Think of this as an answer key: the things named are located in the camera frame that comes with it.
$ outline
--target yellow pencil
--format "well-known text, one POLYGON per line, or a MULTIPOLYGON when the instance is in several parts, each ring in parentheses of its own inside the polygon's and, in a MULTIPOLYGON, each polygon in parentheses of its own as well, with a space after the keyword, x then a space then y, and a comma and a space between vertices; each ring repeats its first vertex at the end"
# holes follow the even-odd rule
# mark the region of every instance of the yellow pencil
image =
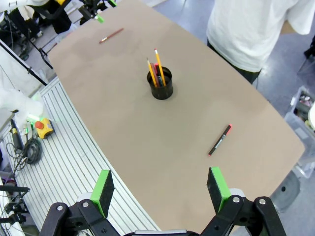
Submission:
POLYGON ((150 71, 150 74, 151 74, 151 77, 152 77, 152 80, 153 80, 154 87, 157 87, 157 83, 156 83, 156 80, 155 80, 155 77, 154 77, 154 74, 153 74, 153 70, 152 70, 152 67, 151 67, 151 64, 150 64, 148 58, 147 58, 147 62, 148 62, 148 67, 149 67, 149 71, 150 71))
POLYGON ((163 69, 162 69, 162 64, 161 64, 161 61, 160 61, 159 56, 158 56, 158 51, 157 51, 156 48, 154 49, 154 51, 156 52, 156 57, 157 57, 157 62, 158 62, 158 68, 159 68, 159 71, 160 71, 160 73, 161 73, 163 85, 166 86, 165 77, 164 77, 164 73, 163 73, 163 69))

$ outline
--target pencil holder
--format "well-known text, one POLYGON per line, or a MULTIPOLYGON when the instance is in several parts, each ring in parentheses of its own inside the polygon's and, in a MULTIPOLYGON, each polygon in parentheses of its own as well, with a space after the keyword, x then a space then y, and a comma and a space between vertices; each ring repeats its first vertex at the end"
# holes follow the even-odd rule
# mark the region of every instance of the pencil holder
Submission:
POLYGON ((164 66, 162 66, 162 69, 165 77, 166 86, 159 85, 155 87, 150 72, 147 75, 147 80, 150 84, 152 95, 158 100, 166 100, 173 94, 172 73, 164 66))

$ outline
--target black marker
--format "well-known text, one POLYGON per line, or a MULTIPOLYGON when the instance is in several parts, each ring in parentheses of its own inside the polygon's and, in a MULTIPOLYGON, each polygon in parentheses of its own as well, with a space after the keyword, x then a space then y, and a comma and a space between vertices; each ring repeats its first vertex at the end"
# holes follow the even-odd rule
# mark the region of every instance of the black marker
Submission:
POLYGON ((209 152, 209 156, 212 155, 212 153, 215 152, 215 150, 218 148, 218 146, 220 145, 220 143, 223 141, 223 139, 226 137, 226 135, 231 131, 232 128, 232 124, 229 124, 228 127, 225 129, 225 131, 223 132, 223 134, 221 135, 220 139, 216 142, 215 146, 211 149, 211 151, 209 152))

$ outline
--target brown table surface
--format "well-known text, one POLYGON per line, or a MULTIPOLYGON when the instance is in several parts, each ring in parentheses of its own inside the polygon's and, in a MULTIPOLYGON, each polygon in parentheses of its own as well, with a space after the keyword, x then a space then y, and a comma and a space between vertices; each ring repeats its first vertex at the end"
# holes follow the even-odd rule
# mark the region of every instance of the brown table surface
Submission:
POLYGON ((209 166, 248 199, 270 196, 304 146, 276 110, 223 59, 137 0, 122 1, 70 34, 49 58, 92 136, 163 229, 201 232, 214 216, 209 166), (125 28, 105 43, 99 40, 125 28), (173 74, 152 97, 146 57, 173 74), (226 126, 233 129, 208 152, 226 126))

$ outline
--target white shirt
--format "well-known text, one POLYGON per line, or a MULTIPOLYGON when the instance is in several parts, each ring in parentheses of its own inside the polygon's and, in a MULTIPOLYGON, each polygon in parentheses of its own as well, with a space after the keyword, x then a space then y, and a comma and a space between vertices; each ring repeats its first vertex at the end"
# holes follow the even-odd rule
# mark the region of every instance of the white shirt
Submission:
POLYGON ((285 20, 299 34, 308 34, 315 0, 215 0, 207 36, 232 65, 260 71, 285 20))

